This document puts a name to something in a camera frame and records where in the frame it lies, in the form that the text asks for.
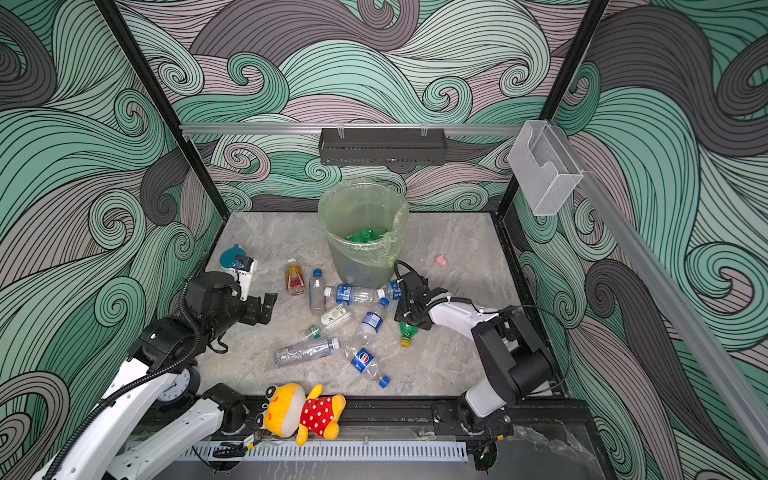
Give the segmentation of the white jar teal lid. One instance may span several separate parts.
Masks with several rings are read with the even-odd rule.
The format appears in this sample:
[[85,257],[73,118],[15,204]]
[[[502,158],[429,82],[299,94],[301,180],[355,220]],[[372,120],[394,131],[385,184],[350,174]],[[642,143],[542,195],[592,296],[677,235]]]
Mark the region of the white jar teal lid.
[[238,255],[245,256],[245,250],[239,244],[234,244],[220,255],[220,266],[225,270],[232,268]]

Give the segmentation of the clear bottle blue label middle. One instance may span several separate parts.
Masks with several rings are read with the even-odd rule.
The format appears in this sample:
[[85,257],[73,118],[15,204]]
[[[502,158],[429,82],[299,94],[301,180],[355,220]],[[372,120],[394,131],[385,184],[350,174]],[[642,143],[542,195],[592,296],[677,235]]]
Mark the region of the clear bottle blue label middle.
[[379,300],[375,289],[349,284],[326,286],[324,296],[333,304],[342,305],[369,305]]

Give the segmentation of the clear grey bottle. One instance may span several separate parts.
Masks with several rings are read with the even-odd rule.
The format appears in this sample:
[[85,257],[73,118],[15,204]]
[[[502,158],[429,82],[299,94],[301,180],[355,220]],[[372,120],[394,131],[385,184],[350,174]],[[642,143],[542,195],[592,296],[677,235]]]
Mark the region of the clear grey bottle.
[[290,345],[275,353],[276,368],[289,367],[328,357],[340,349],[337,337],[321,337]]

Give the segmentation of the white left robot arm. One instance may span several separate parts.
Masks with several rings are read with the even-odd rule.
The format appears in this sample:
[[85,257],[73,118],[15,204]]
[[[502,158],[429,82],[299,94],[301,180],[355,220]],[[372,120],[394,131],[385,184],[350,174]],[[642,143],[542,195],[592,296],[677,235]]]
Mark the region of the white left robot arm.
[[219,383],[139,447],[124,443],[163,393],[193,373],[195,359],[234,325],[266,325],[277,294],[248,295],[244,282],[222,271],[186,283],[178,313],[147,326],[130,346],[105,394],[75,428],[37,479],[151,479],[205,437],[240,433],[245,397]]

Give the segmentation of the pepsi label clear bottle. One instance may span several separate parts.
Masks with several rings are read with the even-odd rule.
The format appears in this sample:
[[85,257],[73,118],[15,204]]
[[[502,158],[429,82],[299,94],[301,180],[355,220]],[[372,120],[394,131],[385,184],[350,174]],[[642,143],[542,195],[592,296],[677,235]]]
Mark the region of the pepsi label clear bottle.
[[384,374],[377,363],[375,355],[364,346],[347,344],[342,349],[349,364],[359,373],[385,389],[390,383],[390,377]]

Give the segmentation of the clear bottle blue chinese label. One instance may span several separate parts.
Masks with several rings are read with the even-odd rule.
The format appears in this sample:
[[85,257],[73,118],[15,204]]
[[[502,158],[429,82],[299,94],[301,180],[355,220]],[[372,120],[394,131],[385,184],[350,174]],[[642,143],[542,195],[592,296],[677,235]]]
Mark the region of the clear bottle blue chinese label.
[[379,298],[386,298],[389,301],[397,301],[402,298],[402,289],[397,280],[392,280],[376,290]]

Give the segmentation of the green soda bottle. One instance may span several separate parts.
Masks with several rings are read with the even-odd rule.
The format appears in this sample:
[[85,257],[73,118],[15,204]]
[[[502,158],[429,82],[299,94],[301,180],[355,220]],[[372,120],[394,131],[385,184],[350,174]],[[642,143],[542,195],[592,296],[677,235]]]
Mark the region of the green soda bottle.
[[381,240],[389,230],[385,227],[363,228],[350,234],[346,241],[355,244],[369,244]]
[[412,326],[407,322],[400,322],[399,331],[400,331],[400,346],[403,348],[409,348],[413,342],[413,338],[419,332],[419,328],[416,326]]

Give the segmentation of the aluminium rail back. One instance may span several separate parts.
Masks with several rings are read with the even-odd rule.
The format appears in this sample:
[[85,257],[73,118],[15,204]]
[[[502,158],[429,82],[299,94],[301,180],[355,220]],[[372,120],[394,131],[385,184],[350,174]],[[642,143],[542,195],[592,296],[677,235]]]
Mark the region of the aluminium rail back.
[[184,135],[319,135],[323,129],[337,130],[341,135],[351,129],[407,129],[420,132],[443,130],[447,136],[508,137],[517,135],[522,125],[499,124],[365,124],[365,123],[281,123],[281,122],[190,122],[179,126]]

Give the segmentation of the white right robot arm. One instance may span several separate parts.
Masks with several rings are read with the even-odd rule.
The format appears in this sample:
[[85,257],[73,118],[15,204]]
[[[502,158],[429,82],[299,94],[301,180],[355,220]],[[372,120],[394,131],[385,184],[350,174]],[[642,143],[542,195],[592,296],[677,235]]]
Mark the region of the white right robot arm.
[[534,393],[556,373],[556,362],[523,305],[489,309],[444,288],[431,288],[413,270],[397,272],[401,297],[395,318],[428,331],[450,329],[474,343],[484,378],[459,396],[457,415],[472,433],[487,429],[486,419]]

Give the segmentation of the black wall shelf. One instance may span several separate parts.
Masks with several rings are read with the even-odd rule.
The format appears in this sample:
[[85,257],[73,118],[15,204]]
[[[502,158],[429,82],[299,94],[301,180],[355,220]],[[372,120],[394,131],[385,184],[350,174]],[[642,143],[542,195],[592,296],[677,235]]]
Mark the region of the black wall shelf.
[[321,162],[331,166],[441,165],[448,143],[443,130],[351,129],[341,135],[323,129],[318,149]]

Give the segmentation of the yellow plush toy red dress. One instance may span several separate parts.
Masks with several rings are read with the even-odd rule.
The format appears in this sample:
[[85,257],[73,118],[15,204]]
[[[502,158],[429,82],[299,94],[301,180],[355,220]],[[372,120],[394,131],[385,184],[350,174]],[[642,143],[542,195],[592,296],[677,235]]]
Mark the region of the yellow plush toy red dress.
[[297,383],[270,386],[256,417],[257,425],[280,438],[296,435],[298,446],[303,446],[310,435],[335,440],[340,433],[339,421],[346,398],[322,393],[322,384],[315,385],[309,393]]

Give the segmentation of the small bottle blue white label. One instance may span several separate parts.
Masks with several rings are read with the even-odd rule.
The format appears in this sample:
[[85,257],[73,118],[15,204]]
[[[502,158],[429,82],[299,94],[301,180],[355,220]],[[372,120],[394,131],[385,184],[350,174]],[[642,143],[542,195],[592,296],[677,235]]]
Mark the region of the small bottle blue white label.
[[356,339],[362,345],[369,345],[375,340],[386,319],[389,307],[390,301],[387,298],[381,298],[369,307],[356,333]]

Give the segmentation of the black corner frame post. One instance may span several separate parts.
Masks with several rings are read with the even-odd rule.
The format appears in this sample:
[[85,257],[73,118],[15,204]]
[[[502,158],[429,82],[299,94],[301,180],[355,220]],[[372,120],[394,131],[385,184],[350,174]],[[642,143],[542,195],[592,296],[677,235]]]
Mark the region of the black corner frame post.
[[[591,43],[608,5],[609,3],[607,1],[591,1],[588,3],[578,30],[566,51],[560,72],[555,79],[552,90],[550,91],[537,120],[547,120],[554,125],[555,113],[557,112],[561,101],[564,99],[571,82],[575,79],[577,70],[583,61],[584,55],[588,50],[589,44]],[[577,164],[581,169],[578,156]],[[504,218],[510,213],[514,197],[519,191],[523,193],[513,173],[513,178],[497,209],[497,215],[500,218]]]

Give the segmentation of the black alarm clock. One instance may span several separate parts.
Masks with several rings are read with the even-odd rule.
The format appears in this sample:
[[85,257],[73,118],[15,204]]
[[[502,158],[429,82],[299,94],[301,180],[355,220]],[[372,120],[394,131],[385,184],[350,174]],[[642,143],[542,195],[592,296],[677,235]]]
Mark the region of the black alarm clock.
[[170,405],[193,398],[200,386],[200,374],[193,366],[187,366],[156,399],[161,405]]

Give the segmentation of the black left corner post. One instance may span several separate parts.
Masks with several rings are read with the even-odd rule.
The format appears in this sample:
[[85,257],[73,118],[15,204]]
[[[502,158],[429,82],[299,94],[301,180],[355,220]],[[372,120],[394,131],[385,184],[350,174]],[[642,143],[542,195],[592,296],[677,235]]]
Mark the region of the black left corner post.
[[159,81],[152,73],[151,67],[143,55],[136,39],[133,37],[117,4],[109,0],[95,0],[96,7],[110,28],[126,58],[136,72],[139,81],[148,92],[150,100],[155,105],[160,117],[171,132],[175,143],[180,148],[191,170],[200,181],[203,189],[212,201],[214,207],[224,220],[228,220],[230,211],[216,188],[206,165],[195,144],[186,139],[181,130],[181,121],[171,103],[164,94]]

